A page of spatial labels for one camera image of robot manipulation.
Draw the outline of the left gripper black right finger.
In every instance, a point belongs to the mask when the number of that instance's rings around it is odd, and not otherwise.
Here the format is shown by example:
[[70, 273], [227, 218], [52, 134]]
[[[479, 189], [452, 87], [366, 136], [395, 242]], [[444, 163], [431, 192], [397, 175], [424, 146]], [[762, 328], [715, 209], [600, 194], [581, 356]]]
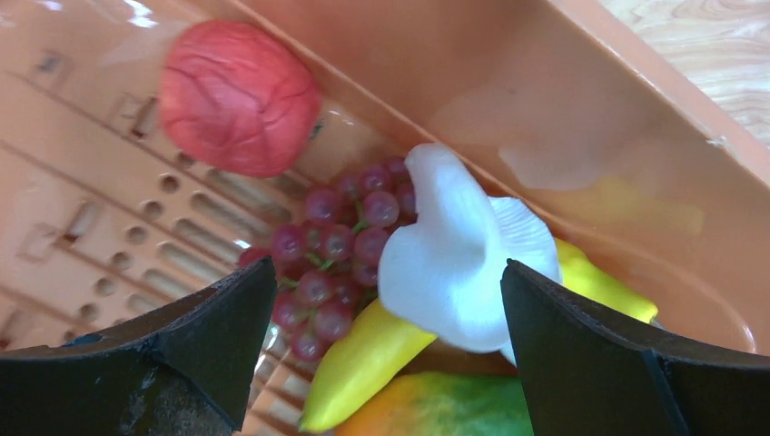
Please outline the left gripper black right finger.
[[537, 435], [766, 435], [769, 360], [667, 332], [518, 261], [501, 295]]

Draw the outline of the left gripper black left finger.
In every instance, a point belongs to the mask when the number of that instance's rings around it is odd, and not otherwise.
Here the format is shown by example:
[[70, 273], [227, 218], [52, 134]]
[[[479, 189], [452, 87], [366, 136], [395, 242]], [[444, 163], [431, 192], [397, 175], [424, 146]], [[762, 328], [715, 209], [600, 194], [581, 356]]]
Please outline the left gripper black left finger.
[[277, 293], [270, 258], [59, 347], [1, 355], [4, 435], [231, 435]]

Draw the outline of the white toy mushroom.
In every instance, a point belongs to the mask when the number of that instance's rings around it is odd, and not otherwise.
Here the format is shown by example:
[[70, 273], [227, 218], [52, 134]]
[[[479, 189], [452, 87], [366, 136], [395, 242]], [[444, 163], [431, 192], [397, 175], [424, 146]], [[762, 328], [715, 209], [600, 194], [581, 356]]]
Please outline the white toy mushroom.
[[521, 200], [485, 193], [444, 144], [421, 144], [405, 159], [417, 220], [386, 242], [381, 304], [467, 352], [515, 356], [500, 281], [509, 260], [562, 281], [555, 239]]

